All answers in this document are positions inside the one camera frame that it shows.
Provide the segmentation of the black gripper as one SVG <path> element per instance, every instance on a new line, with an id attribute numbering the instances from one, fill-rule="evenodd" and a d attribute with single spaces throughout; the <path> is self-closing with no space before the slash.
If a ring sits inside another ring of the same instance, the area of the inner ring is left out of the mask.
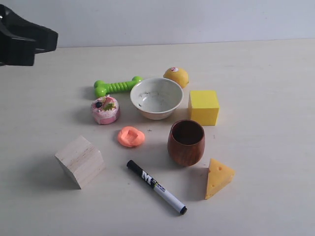
<path id="1" fill-rule="evenodd" d="M 35 52 L 46 53 L 56 50 L 59 34 L 32 22 L 18 23 L 18 19 L 19 16 L 12 9 L 0 5 L 0 63 L 33 66 Z M 25 38 L 19 38 L 9 29 L 14 25 L 18 35 Z"/>

